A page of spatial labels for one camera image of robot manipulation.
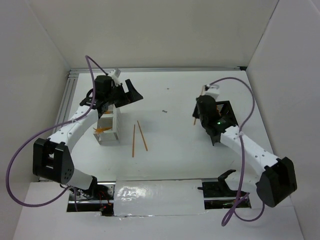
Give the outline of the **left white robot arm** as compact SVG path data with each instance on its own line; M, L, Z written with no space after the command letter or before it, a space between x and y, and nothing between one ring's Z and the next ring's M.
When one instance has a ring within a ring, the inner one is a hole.
M97 76L94 87L80 102L69 123L47 139L38 138L34 142L33 174L77 188L88 200L97 197L101 189L97 178L76 169L71 153L84 133L98 122L109 106L120 108L143 99L130 79L125 80L125 84L128 91L124 90L122 83L116 84L114 77L110 75Z

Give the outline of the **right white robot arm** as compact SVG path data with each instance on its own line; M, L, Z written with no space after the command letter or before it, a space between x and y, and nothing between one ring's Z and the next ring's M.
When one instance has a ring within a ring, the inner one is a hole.
M244 154L245 162L259 177L255 184L258 197L274 208L298 188L293 161L264 150L241 132L232 111L217 107L219 104L212 96L201 95L196 98L192 116L200 120L213 145L221 143L239 155Z

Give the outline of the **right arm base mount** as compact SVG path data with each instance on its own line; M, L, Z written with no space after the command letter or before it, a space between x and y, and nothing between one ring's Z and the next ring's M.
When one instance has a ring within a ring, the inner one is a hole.
M236 200L238 185L232 190L226 182L226 179L236 173L236 170L230 169L222 173L217 179L202 181L202 185L197 189L202 191L205 210L230 209Z

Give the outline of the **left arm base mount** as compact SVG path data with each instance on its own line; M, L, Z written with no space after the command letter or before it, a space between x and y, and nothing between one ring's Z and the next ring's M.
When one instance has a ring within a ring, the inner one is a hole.
M114 216L115 181L98 182L99 190L96 196L85 194L78 189L69 190L67 213L97 213L100 216Z

